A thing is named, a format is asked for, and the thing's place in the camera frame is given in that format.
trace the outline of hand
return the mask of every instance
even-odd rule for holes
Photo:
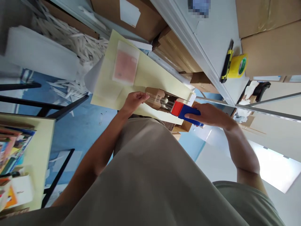
[[[130,93],[120,111],[130,117],[140,104],[143,104],[149,98],[150,96],[143,92]]]
[[[209,126],[218,126],[225,130],[230,130],[234,126],[237,126],[237,123],[228,114],[212,104],[196,104],[193,108],[198,109],[201,112],[201,115],[186,114],[186,118],[196,120]]]

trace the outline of yellow tape roll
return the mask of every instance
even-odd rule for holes
[[[246,71],[248,55],[242,54],[232,58],[228,78],[240,78]]]

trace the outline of pale yellow sheet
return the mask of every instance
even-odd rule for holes
[[[55,125],[55,119],[39,118],[34,116],[22,116],[0,113],[0,120],[23,122],[33,125],[36,133],[25,150],[25,172],[30,174],[34,186],[34,199],[32,202],[18,206],[17,209],[29,207],[30,211],[41,208],[45,187],[45,175]]]
[[[190,98],[192,91],[188,87],[141,51],[134,86],[123,86],[118,82],[112,81],[119,40],[134,47],[134,45],[127,41],[123,36],[114,30],[112,31],[91,104],[120,110],[129,93],[135,91],[144,92],[146,87],[159,88],[185,100]],[[182,119],[152,109],[146,104],[142,104],[134,113],[180,125],[183,123]]]

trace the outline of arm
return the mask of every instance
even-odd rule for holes
[[[149,99],[149,95],[142,92],[128,95],[122,109],[88,150],[68,186],[52,206],[73,208],[78,203],[106,167],[124,124],[139,105],[147,99]]]
[[[238,124],[212,104],[197,104],[194,108],[197,108],[201,115],[187,114],[185,117],[224,129],[231,158],[237,168],[237,182],[257,188],[267,195],[260,177],[258,158]]]

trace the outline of yellow utility knife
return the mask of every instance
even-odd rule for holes
[[[233,45],[234,45],[234,41],[233,39],[231,39],[230,42],[230,47],[226,56],[226,60],[225,60],[225,64],[222,70],[222,76],[220,79],[221,83],[225,83],[227,81],[228,78],[228,74],[229,74],[229,70],[230,70],[230,66],[231,66],[231,61],[232,61],[232,57],[233,57]]]

